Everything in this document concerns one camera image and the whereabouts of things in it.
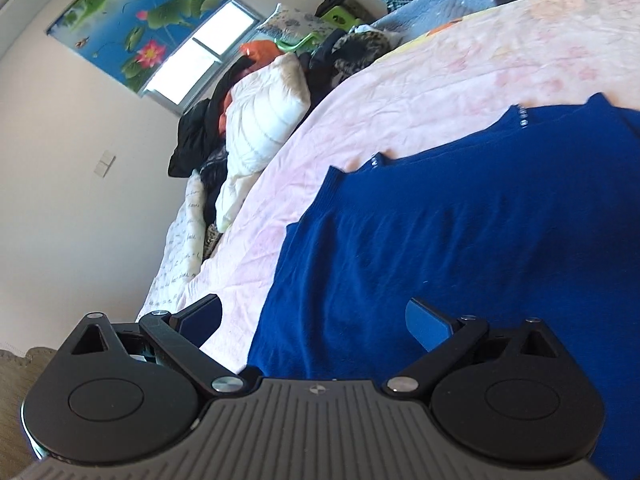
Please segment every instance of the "blue painted mural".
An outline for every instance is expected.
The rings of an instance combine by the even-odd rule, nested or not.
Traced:
[[[229,0],[76,0],[48,30],[140,92],[162,62]]]

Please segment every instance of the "navy blue knit sweater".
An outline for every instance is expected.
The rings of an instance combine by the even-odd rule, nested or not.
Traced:
[[[249,363],[381,383],[424,354],[424,298],[492,326],[545,319],[604,398],[593,461],[640,474],[640,112],[511,107],[491,128],[360,170],[330,168],[287,237]]]

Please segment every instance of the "gray ribbed plate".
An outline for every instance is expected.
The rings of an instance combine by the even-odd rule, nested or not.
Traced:
[[[216,400],[189,436],[155,457],[99,468],[46,458],[18,478],[606,480],[586,461],[550,471],[482,462],[452,446],[419,403],[385,397],[370,381],[274,379]]]

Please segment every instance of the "wall switch panel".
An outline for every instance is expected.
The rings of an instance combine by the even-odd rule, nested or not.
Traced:
[[[98,164],[95,165],[94,173],[97,176],[104,178],[104,176],[107,174],[107,171],[109,171],[109,168],[113,164],[114,160],[116,160],[116,156],[113,155],[113,153],[104,152],[102,154],[102,157],[98,161]]]

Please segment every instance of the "window frame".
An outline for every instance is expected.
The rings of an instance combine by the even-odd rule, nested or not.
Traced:
[[[220,9],[223,9],[227,5],[235,5],[239,7],[243,12],[247,13],[247,15],[251,16],[254,19],[254,24],[249,27],[235,43],[231,44],[231,46],[229,46],[229,48],[223,55],[220,56],[219,54],[213,52],[213,50],[211,50],[207,45],[199,40],[196,40],[194,38],[194,35],[197,33],[200,27],[207,23],[220,11]],[[200,77],[200,79],[198,79],[198,81],[191,87],[191,89],[182,98],[182,101],[180,101],[180,103],[178,104],[171,101],[171,99],[169,99],[168,97],[165,97],[165,95],[160,93],[158,90],[147,89],[146,86],[140,91],[141,96],[149,96],[158,104],[170,110],[172,113],[178,116],[183,115],[202,97],[203,93],[205,92],[205,90],[207,90],[207,88],[209,88],[211,83],[214,82],[215,79],[220,76],[233,62],[235,62],[236,59],[238,59],[238,46],[251,40],[251,38],[258,34],[256,28],[264,21],[264,17],[255,9],[244,3],[242,0],[229,0],[225,5],[216,9],[216,11],[209,17],[209,20],[201,23],[200,26],[196,28],[193,33],[186,40],[184,40],[184,42],[182,42],[182,44],[174,52],[178,52],[178,50],[180,50],[182,46],[185,45],[188,41],[195,41],[201,48],[216,56],[220,60],[220,63],[214,63]]]

